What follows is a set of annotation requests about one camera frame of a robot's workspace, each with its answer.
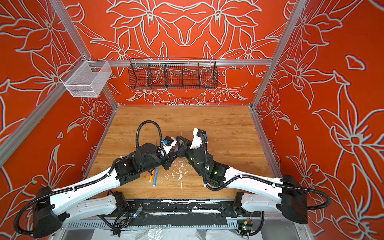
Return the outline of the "orange marker pen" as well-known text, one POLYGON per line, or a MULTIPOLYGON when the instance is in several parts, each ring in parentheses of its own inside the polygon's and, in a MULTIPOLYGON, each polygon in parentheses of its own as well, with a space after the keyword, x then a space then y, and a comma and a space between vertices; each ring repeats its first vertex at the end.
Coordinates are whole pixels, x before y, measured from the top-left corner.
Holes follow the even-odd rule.
POLYGON ((150 178, 149 178, 149 182, 150 182, 150 183, 153 181, 154 174, 155 174, 155 170, 152 170, 152 171, 151 171, 150 178))

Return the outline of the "blue marker pen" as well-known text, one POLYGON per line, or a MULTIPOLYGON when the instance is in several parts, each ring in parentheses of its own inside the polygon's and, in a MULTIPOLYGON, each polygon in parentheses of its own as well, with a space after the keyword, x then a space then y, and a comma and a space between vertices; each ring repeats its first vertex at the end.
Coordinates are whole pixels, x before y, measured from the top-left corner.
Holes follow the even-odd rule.
POLYGON ((156 186, 157 184, 157 178, 158 178, 158 173, 159 173, 159 168, 157 167, 155 170, 154 170, 154 174, 153 174, 153 187, 156 186))

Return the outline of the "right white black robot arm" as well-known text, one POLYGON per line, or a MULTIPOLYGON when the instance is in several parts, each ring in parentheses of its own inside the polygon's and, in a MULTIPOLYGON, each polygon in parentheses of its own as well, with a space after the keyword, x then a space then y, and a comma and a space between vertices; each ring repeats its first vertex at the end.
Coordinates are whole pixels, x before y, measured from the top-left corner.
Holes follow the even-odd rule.
POLYGON ((218 192, 225 188, 238 189, 264 198, 262 204, 254 204, 250 197, 242 195, 240 207, 251 213, 258 211, 280 212, 286 219, 305 225, 308 223, 307 191, 290 175, 269 178, 248 174, 214 160, 206 144, 193 142, 178 136, 178 154, 185 157, 197 174, 203 178, 203 186, 218 192))

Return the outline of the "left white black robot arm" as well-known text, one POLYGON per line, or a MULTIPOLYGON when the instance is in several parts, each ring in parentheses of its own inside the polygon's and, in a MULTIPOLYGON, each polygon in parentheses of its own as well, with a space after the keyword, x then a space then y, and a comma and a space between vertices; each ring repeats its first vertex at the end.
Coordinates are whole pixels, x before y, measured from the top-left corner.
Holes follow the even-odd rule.
POLYGON ((41 188, 33 204, 32 236, 46 237, 57 231, 71 217, 70 209, 99 193, 123 186, 144 172, 162 166, 168 170, 178 154, 172 147, 144 144, 135 152, 114 160, 107 170, 66 188, 41 188))

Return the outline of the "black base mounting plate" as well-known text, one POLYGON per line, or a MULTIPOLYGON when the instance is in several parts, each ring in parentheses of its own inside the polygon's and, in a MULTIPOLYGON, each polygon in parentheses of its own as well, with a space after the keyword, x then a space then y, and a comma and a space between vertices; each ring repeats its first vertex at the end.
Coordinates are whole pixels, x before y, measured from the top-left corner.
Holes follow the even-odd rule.
POLYGON ((226 224, 227 219, 251 220, 255 226, 261 222, 262 213, 248 213, 235 205, 233 199, 127 199, 125 210, 103 215, 113 223, 119 214, 129 215, 129 225, 197 225, 226 224))

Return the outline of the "small green circuit board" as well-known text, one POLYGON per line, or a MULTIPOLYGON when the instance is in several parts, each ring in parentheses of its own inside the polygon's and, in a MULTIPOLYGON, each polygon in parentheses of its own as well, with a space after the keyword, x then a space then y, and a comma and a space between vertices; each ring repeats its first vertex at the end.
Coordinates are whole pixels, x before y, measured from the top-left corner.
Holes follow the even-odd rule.
POLYGON ((255 232, 251 220, 240 221, 238 227, 241 237, 250 237, 255 232))

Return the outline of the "white mesh basket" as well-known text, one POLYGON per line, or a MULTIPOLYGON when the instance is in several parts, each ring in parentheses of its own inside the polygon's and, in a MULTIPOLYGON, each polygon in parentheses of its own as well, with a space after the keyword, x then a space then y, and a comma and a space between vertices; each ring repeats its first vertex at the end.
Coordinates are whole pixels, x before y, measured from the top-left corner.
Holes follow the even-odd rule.
POLYGON ((80 56, 59 80, 74 98, 97 98, 111 75, 109 62, 88 61, 80 56))

